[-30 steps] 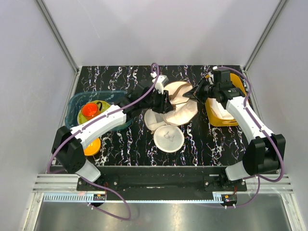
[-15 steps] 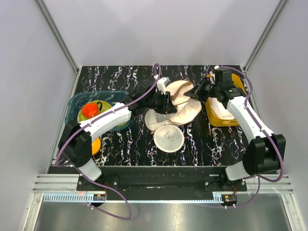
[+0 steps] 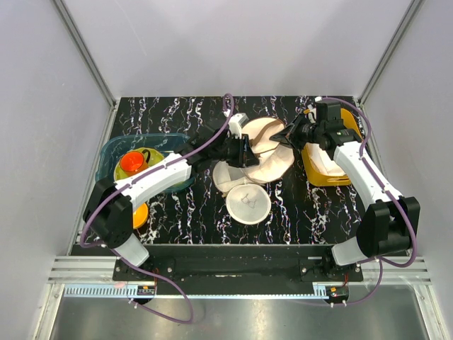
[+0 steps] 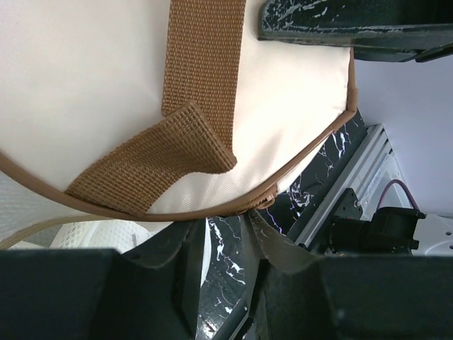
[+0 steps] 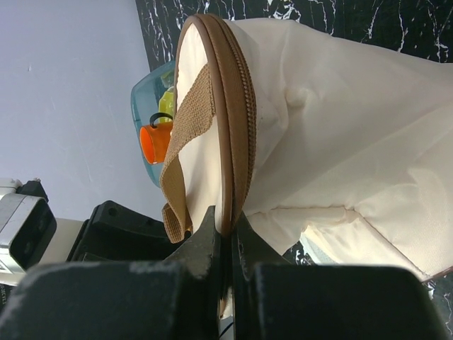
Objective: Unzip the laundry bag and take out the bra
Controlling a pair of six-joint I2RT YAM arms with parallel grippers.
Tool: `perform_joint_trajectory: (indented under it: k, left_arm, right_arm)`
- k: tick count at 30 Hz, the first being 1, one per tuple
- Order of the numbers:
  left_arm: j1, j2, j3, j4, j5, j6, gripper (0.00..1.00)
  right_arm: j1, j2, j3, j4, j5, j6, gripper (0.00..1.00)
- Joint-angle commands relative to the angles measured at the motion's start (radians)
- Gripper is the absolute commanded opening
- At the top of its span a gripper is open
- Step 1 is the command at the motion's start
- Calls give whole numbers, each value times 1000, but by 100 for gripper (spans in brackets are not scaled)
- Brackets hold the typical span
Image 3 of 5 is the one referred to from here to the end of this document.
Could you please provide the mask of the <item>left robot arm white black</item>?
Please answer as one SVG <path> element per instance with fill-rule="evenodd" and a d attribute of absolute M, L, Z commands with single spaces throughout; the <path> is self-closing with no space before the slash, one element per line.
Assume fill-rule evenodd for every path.
<path fill-rule="evenodd" d="M 100 243 L 116 256 L 126 260 L 128 272 L 137 280 L 146 280 L 153 271 L 149 251 L 133 232 L 133 212 L 143 203 L 178 183 L 206 170 L 214 161 L 235 168 L 260 164 L 253 153 L 248 135 L 234 137 L 229 132 L 216 132 L 211 138 L 197 135 L 170 153 L 163 161 L 119 181 L 102 178 L 95 183 L 84 211 L 86 232 L 92 230 Z"/>

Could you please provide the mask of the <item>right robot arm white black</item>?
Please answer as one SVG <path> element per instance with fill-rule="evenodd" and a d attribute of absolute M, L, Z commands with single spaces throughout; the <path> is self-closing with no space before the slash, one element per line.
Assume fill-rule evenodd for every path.
<path fill-rule="evenodd" d="M 414 197 L 405 197 L 395 189 L 372 161 L 365 146 L 368 139 L 347 128 L 341 108 L 347 101 L 325 97 L 316 102 L 316 119 L 311 122 L 299 114 L 270 140 L 297 151 L 306 144 L 316 144 L 327 153 L 350 179 L 365 208 L 353 238 L 331 248 L 331 257 L 321 263 L 321 272 L 328 280 L 344 276 L 347 266 L 363 264 L 377 258 L 395 267 L 408 267 L 418 253 L 416 230 L 420 204 Z M 399 264 L 388 255 L 411 251 L 407 262 Z"/>

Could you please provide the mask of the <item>cream laundry bag brown trim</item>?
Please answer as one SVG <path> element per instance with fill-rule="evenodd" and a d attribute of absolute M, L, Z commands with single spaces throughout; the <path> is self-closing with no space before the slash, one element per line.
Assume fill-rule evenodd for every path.
<path fill-rule="evenodd" d="M 259 165 L 243 169 L 249 182 L 265 184 L 279 180 L 293 165 L 292 149 L 270 140 L 284 128 L 281 120 L 271 117 L 253 119 L 242 128 L 242 133 L 249 137 L 252 152 L 259 160 Z"/>

